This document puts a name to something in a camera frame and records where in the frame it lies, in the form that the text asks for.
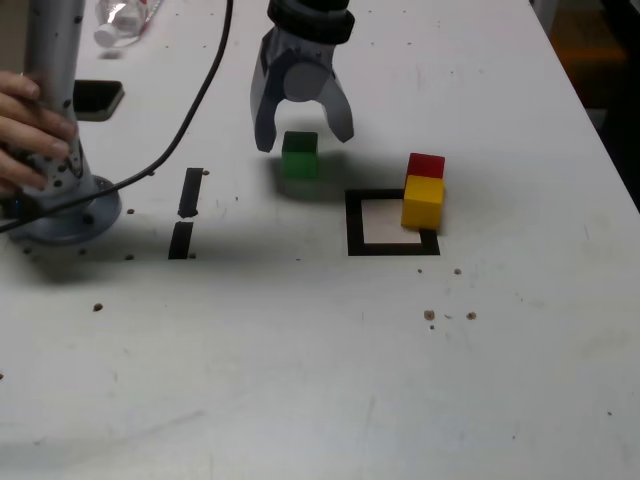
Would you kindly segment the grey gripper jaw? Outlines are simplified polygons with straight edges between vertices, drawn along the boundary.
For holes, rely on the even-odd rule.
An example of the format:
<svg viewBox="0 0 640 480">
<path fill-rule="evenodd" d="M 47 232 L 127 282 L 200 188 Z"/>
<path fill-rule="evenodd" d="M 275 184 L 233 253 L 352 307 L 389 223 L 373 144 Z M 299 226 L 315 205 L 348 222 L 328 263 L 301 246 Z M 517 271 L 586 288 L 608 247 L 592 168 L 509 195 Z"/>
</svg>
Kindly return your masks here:
<svg viewBox="0 0 640 480">
<path fill-rule="evenodd" d="M 296 63 L 284 76 L 284 94 L 292 102 L 320 104 L 334 136 L 342 143 L 353 138 L 352 110 L 332 70 L 313 62 Z"/>
<path fill-rule="evenodd" d="M 257 149 L 269 153 L 277 136 L 275 116 L 285 99 L 283 76 L 286 63 L 278 36 L 264 36 L 255 65 L 250 90 L 250 108 Z"/>
</svg>

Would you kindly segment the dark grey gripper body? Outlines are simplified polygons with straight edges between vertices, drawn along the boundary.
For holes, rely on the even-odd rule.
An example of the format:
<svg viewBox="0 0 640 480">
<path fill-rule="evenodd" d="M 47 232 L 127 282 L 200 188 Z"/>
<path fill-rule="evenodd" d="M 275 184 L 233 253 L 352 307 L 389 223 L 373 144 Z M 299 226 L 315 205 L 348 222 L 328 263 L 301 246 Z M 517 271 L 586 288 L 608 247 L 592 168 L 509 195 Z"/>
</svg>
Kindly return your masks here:
<svg viewBox="0 0 640 480">
<path fill-rule="evenodd" d="M 335 44 L 326 44 L 304 39 L 280 27 L 268 32 L 268 71 L 275 72 L 286 62 L 311 62 L 322 66 L 335 76 L 333 59 Z"/>
</svg>

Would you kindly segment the person's hand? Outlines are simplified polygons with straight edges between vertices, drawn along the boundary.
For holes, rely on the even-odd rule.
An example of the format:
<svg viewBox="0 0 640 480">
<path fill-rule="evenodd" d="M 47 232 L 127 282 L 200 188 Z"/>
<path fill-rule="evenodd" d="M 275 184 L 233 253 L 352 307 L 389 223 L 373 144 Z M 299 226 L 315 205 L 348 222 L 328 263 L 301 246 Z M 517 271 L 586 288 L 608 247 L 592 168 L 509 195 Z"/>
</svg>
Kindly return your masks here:
<svg viewBox="0 0 640 480">
<path fill-rule="evenodd" d="M 1 143 L 56 160 L 71 153 L 77 127 L 39 104 L 40 87 L 17 73 L 1 72 Z M 1 191 L 43 190 L 46 177 L 1 150 Z"/>
</svg>

